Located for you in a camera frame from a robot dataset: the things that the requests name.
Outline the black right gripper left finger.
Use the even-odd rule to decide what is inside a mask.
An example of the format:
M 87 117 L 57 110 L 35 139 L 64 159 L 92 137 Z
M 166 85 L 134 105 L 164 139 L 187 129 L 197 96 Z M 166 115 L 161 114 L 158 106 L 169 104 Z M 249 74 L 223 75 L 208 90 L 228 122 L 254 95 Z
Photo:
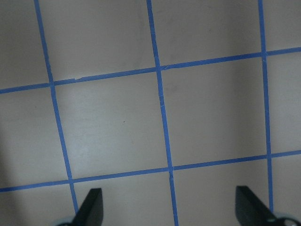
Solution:
M 101 226 L 103 223 L 103 196 L 101 188 L 90 189 L 79 211 L 71 222 L 72 226 Z

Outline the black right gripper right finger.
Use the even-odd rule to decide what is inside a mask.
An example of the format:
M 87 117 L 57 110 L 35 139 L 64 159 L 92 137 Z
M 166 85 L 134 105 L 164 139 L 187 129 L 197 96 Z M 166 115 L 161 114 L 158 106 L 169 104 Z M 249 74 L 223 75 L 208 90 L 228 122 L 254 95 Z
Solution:
M 275 215 L 247 186 L 237 186 L 235 191 L 235 216 L 241 226 L 273 226 Z

